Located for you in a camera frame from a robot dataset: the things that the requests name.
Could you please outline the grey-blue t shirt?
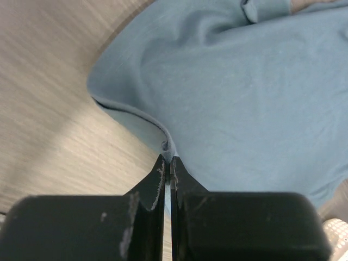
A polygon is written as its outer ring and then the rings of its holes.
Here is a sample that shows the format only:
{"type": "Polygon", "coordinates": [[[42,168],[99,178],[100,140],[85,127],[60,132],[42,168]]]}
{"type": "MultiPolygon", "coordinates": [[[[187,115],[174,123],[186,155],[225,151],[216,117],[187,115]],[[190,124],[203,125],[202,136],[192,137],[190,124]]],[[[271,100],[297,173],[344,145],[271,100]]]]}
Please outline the grey-blue t shirt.
{"type": "Polygon", "coordinates": [[[347,178],[347,1],[155,1],[92,68],[110,117],[210,191],[322,206],[347,178]]]}

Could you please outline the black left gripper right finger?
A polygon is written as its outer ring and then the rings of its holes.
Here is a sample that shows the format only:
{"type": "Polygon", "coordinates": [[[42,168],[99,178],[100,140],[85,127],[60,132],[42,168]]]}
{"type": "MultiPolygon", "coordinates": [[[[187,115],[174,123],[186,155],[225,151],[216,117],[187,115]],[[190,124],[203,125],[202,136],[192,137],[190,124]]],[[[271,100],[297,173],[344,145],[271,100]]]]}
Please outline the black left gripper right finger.
{"type": "Polygon", "coordinates": [[[310,201],[292,192],[210,192],[170,163],[173,260],[329,260],[310,201]]]}

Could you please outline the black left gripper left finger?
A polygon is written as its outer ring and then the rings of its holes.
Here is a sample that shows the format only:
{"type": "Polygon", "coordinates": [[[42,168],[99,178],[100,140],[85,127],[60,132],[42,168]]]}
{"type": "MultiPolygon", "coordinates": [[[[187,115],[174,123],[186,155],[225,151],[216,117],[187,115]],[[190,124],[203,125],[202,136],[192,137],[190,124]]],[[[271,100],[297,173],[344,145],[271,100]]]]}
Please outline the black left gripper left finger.
{"type": "Polygon", "coordinates": [[[124,195],[28,196],[1,226],[1,260],[162,260],[166,162],[124,195]]]}

